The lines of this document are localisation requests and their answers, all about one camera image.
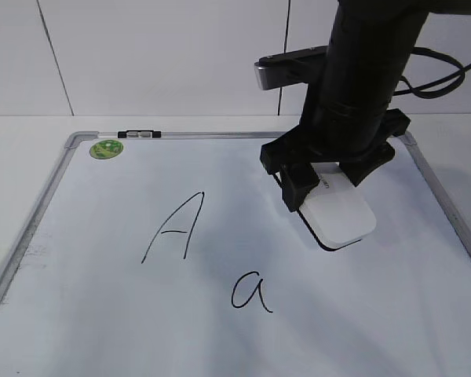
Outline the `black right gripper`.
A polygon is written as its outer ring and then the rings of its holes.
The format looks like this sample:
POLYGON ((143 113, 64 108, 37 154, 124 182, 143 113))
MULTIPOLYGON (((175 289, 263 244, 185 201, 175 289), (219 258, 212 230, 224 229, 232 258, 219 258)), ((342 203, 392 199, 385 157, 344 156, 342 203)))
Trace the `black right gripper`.
POLYGON ((311 163, 338 162, 357 187, 394 158, 396 151, 388 139, 404 135, 410 123, 397 108, 385 112, 374 134, 358 125, 347 127, 336 119, 328 119, 324 130, 301 123, 262 145, 260 161, 268 174, 279 170, 283 202, 295 212, 320 182, 311 163))

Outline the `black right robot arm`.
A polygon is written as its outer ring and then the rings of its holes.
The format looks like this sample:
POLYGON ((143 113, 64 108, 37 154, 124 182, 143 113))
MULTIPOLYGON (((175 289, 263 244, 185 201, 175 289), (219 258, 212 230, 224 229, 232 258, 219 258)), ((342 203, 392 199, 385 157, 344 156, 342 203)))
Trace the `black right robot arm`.
POLYGON ((453 57, 418 47, 431 13, 471 16, 471 1, 341 1, 326 46, 262 57, 254 65, 258 85, 272 90, 307 85, 298 125, 261 148, 284 203, 296 211, 319 184, 314 163, 337 163, 353 185, 395 155, 391 136, 404 134, 409 118, 390 102, 411 55, 455 65, 443 79, 408 86, 422 99, 457 89, 468 67, 453 57))

